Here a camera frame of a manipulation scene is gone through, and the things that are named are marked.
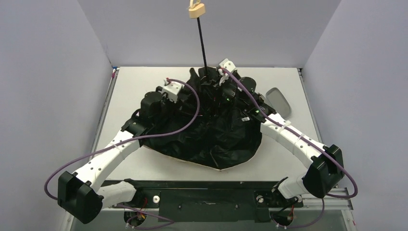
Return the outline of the beige folding umbrella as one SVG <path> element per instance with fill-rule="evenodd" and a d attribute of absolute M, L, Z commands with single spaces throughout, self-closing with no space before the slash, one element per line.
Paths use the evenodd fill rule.
<path fill-rule="evenodd" d="M 232 78 L 242 78 L 237 69 Z M 260 121 L 251 119 L 242 106 L 235 102 L 221 102 L 216 82 L 221 76 L 216 67 L 204 65 L 189 70 L 190 77 L 180 94 L 188 99 L 181 111 L 176 110 L 173 120 L 166 123 L 159 133 L 177 130 L 195 113 L 195 97 L 200 109 L 195 121 L 184 131 L 171 136 L 149 139 L 143 145 L 161 154 L 214 169 L 234 167 L 250 160 L 260 146 L 262 135 Z"/>

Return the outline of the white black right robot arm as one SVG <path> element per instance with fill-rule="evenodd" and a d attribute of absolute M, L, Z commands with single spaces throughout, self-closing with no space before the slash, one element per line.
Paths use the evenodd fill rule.
<path fill-rule="evenodd" d="M 216 86 L 222 90 L 232 86 L 232 95 L 226 96 L 226 100 L 235 100 L 249 118 L 260 121 L 260 132 L 263 135 L 274 139 L 307 168 L 307 171 L 299 176 L 280 180 L 273 187 L 273 192 L 286 199 L 307 193 L 316 198 L 330 195 L 331 189 L 345 175 L 342 151 L 339 147 L 328 147 L 292 126 L 289 120 L 283 118 L 254 91 L 256 82 L 250 77 L 222 76 Z"/>

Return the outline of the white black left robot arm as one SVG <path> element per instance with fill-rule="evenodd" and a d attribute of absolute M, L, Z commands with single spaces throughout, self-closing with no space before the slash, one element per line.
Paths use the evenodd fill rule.
<path fill-rule="evenodd" d="M 159 133 L 173 120 L 182 96 L 151 91 L 145 94 L 141 106 L 103 149 L 89 154 L 92 158 L 73 173 L 65 171 L 58 177 L 57 203 L 83 224 L 93 221 L 107 207 L 133 199 L 137 189 L 127 181 L 103 186 L 107 177 L 144 141 L 176 135 L 186 130 L 197 118 L 200 100 L 195 97 L 195 113 L 177 130 Z"/>

